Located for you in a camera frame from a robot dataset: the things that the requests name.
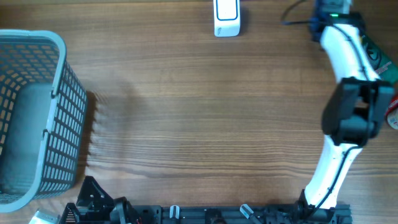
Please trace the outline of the red snack bar wrapper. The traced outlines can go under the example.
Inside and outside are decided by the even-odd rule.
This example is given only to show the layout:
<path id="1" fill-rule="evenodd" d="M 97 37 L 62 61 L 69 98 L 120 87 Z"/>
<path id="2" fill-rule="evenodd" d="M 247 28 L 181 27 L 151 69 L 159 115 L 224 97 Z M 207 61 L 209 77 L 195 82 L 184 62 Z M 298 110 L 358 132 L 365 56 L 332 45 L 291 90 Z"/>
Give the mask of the red snack bar wrapper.
<path id="1" fill-rule="evenodd" d="M 386 116 L 393 110 L 395 110 L 397 108 L 397 104 L 398 104 L 398 95 L 395 95 L 392 97 L 391 102 L 389 103 L 389 106 L 387 108 L 386 111 Z"/>

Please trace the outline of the green lid jar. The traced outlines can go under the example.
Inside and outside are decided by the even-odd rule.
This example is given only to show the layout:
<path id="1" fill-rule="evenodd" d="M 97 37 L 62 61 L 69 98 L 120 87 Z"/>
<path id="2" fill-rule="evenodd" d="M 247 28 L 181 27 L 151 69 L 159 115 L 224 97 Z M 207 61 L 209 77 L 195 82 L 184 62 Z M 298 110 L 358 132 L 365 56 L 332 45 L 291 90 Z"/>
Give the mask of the green lid jar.
<path id="1" fill-rule="evenodd" d="M 387 115 L 387 123 L 393 129 L 398 129 L 398 108 Z"/>

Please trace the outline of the green 3M glove packet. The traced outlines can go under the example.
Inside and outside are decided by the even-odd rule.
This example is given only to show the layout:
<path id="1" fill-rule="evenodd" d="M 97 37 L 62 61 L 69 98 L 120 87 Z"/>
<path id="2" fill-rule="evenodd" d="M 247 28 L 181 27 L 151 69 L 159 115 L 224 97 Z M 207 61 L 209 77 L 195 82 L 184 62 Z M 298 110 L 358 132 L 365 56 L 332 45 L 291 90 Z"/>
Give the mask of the green 3M glove packet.
<path id="1" fill-rule="evenodd" d="M 365 34 L 361 44 L 369 63 L 381 79 L 395 85 L 397 83 L 397 65 Z"/>

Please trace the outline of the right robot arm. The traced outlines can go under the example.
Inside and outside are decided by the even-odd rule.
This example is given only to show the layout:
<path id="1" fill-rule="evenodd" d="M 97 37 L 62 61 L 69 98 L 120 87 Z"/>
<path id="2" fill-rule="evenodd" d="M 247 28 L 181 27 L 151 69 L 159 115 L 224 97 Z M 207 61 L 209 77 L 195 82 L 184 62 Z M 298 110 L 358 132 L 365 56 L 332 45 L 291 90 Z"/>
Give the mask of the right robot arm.
<path id="1" fill-rule="evenodd" d="M 313 39 L 330 59 L 337 86 L 322 114 L 323 150 L 303 191 L 300 220 L 328 222 L 328 214 L 337 213 L 337 195 L 351 164 L 378 135 L 394 88 L 369 63 L 359 13 L 318 8 L 309 24 Z"/>

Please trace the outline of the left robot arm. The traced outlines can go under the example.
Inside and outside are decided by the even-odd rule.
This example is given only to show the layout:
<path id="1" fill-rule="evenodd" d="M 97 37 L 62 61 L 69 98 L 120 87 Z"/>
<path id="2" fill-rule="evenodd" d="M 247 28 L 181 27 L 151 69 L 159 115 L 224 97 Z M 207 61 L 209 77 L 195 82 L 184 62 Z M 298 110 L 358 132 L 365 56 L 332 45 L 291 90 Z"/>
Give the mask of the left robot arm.
<path id="1" fill-rule="evenodd" d="M 142 218 L 126 197 L 113 199 L 87 175 L 77 201 L 66 204 L 60 223 L 141 224 Z"/>

